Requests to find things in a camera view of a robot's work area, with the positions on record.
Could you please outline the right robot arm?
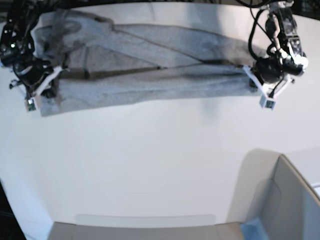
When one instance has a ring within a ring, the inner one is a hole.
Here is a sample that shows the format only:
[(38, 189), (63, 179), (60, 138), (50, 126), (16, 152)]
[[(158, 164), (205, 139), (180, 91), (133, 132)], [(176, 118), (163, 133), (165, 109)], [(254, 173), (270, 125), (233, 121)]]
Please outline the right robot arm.
[(7, 12), (0, 36), (0, 65), (16, 77), (10, 82), (10, 89), (24, 86), (26, 100), (35, 96), (53, 99), (58, 94), (55, 80), (49, 80), (54, 64), (49, 58), (35, 54), (32, 36), (40, 16), (55, 10), (58, 4), (58, 0), (14, 0)]

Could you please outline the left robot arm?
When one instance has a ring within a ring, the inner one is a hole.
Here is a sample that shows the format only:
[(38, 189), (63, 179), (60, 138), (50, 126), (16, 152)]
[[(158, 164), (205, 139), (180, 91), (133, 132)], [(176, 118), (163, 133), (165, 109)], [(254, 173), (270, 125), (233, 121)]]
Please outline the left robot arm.
[[(237, 1), (249, 9), (258, 9), (253, 15), (253, 25), (248, 39), (248, 51), (254, 59), (254, 65), (246, 69), (250, 81), (261, 90), (263, 97), (270, 102), (294, 80), (292, 76), (301, 76), (309, 65), (302, 49), (297, 23), (292, 13), (293, 0), (263, 0), (260, 3)], [(266, 56), (257, 55), (253, 50), (253, 38), (259, 18), (268, 11), (265, 27), (261, 30), (270, 40)]]

